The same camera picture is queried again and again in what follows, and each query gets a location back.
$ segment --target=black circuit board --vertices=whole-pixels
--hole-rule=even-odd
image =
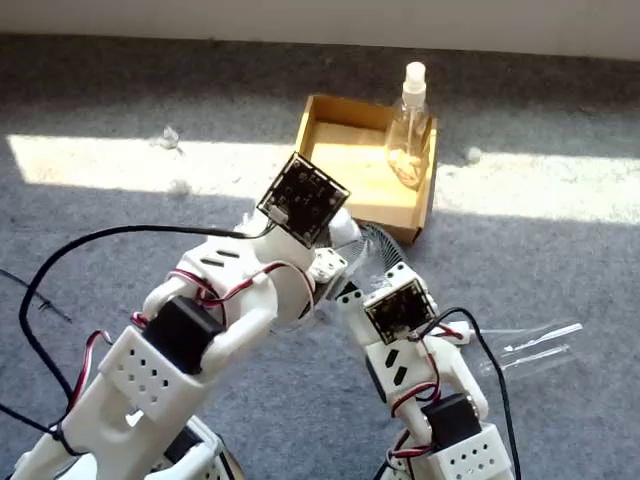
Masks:
[[[418,280],[369,305],[365,313],[386,345],[406,337],[436,316]]]
[[[258,210],[310,248],[348,197],[348,190],[294,153]]]

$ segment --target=plastic spray bottle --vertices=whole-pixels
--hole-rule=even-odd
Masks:
[[[394,106],[385,141],[387,163],[402,184],[413,190],[419,188],[429,161],[424,152],[429,119],[425,70],[420,62],[407,65],[402,97]]]

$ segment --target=white wall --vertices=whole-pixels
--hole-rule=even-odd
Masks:
[[[640,60],[640,0],[2,0],[0,31]]]

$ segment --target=gray carpet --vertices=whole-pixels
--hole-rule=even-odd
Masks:
[[[409,251],[413,265],[441,306],[467,306],[488,327],[551,319],[585,324],[575,345],[578,361],[510,382],[524,477],[640,478],[638,64],[338,46],[0,38],[0,266],[30,278],[62,243],[115,224],[234,225],[260,194],[253,185],[264,187],[285,161],[306,95],[391,102],[403,65],[415,58],[428,65],[441,130],[434,212]],[[56,176],[67,160],[60,138],[96,139],[87,141],[100,150],[105,139],[142,142],[167,124],[181,133],[185,162],[196,155],[189,157],[189,147],[202,142],[230,152],[230,163],[203,159],[218,162],[222,172],[206,179],[210,191],[192,189],[194,175],[176,174],[176,188],[155,190],[100,188],[83,184],[83,175],[73,181]],[[50,158],[47,144],[39,144],[44,160],[29,149],[40,137],[54,137]],[[266,167],[262,151],[270,152]],[[51,171],[43,173],[43,161]],[[75,161],[83,167],[82,156]],[[30,173],[33,164],[39,173]],[[105,327],[117,335],[181,253],[199,241],[155,234],[105,239],[55,268],[42,291],[76,321],[67,325],[35,311],[32,319],[69,378],[88,333]],[[50,421],[63,408],[61,391],[20,334],[22,290],[4,279],[0,285],[0,400]],[[473,348],[469,355],[478,358]],[[400,428],[379,402],[339,318],[269,339],[233,373],[202,415],[250,478],[367,479]],[[482,377],[481,386],[502,426],[495,379]],[[0,473],[37,438],[0,416]]]

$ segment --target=white robotic arm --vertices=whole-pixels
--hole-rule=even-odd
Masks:
[[[437,306],[424,281],[406,264],[396,264],[386,277],[390,286],[366,298],[353,290],[337,299],[364,349],[382,401],[407,429],[389,450],[378,478],[512,480],[502,439],[495,425],[483,422],[489,410],[487,400],[454,345],[464,341],[464,335],[440,338],[442,330],[434,330],[416,341],[420,326],[414,328],[414,320],[399,318],[397,311],[392,320],[386,309],[397,309],[397,302],[404,302],[399,309],[410,315],[409,296],[430,305],[432,313],[437,313]],[[398,319],[399,324],[390,323]],[[453,330],[457,333],[461,326],[457,323]],[[468,326],[460,329],[468,339]],[[441,398],[444,384],[457,395]],[[430,393],[430,402],[419,402],[425,393]]]

